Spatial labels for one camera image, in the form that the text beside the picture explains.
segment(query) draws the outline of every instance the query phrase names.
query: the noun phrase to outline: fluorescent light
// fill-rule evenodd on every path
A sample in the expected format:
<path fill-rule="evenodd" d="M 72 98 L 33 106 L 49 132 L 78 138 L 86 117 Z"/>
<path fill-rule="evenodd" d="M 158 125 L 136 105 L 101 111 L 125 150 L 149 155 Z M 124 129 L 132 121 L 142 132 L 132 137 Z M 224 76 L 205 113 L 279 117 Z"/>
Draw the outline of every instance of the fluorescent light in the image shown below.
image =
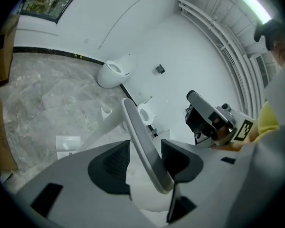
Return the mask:
<path fill-rule="evenodd" d="M 270 15 L 258 0 L 243 0 L 259 17 L 263 24 L 271 19 Z"/>

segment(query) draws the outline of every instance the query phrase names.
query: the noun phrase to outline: yellow shirt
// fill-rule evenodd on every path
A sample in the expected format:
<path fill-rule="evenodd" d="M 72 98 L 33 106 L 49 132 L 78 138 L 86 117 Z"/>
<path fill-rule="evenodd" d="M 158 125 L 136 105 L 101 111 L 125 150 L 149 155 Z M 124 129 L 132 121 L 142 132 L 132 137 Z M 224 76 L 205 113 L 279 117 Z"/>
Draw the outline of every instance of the yellow shirt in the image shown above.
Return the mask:
<path fill-rule="evenodd" d="M 254 142 L 258 142 L 265 134 L 278 129 L 278 127 L 279 124 L 275 118 L 274 112 L 269 103 L 266 102 L 260 111 L 260 115 L 258 116 L 257 130 L 259 136 L 254 140 Z"/>

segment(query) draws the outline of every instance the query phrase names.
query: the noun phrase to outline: window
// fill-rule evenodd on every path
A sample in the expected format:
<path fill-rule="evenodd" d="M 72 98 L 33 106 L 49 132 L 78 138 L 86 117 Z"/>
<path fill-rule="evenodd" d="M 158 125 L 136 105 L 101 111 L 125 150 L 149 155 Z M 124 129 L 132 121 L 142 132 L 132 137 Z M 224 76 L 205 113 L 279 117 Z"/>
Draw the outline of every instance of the window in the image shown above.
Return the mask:
<path fill-rule="evenodd" d="M 58 22 L 72 0 L 23 0 L 19 8 L 22 15 L 30 15 Z"/>

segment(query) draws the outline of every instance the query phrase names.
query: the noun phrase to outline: black window frame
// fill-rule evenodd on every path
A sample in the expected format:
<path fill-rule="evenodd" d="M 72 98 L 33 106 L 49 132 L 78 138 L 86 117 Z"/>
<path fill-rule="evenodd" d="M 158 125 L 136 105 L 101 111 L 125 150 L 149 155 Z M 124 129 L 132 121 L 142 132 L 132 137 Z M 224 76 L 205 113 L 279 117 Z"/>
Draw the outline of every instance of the black window frame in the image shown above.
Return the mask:
<path fill-rule="evenodd" d="M 59 22 L 61 16 L 63 15 L 63 13 L 65 12 L 65 10 L 67 9 L 67 7 L 70 5 L 70 3 L 72 2 L 73 0 L 70 0 L 66 6 L 62 9 L 62 11 L 60 12 L 59 16 L 54 19 L 54 18 L 51 18 L 50 16 L 47 16 L 47 15 L 43 15 L 43 14 L 38 14 L 38 13 L 34 13 L 34 12 L 28 12 L 28 11 L 25 11 L 21 8 L 19 14 L 20 15 L 26 15 L 26 16 L 32 16 L 32 17 L 36 17 L 36 18 L 40 18 L 40 19 L 46 19 L 48 21 L 52 21 L 52 22 L 55 22 L 56 24 Z"/>

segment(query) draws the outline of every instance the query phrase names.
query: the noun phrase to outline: marble floor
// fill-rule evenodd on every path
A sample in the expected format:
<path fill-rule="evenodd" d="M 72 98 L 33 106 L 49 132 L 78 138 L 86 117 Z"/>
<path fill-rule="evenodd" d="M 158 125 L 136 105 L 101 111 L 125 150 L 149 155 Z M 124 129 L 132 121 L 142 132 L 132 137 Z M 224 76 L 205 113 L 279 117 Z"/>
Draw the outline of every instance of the marble floor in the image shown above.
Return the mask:
<path fill-rule="evenodd" d="M 9 84 L 0 88 L 6 135 L 18 171 L 5 182 L 15 193 L 57 160 L 56 135 L 81 136 L 98 127 L 101 106 L 126 97 L 121 88 L 96 82 L 100 65 L 46 54 L 14 53 Z M 95 146 L 130 139 L 120 125 Z"/>

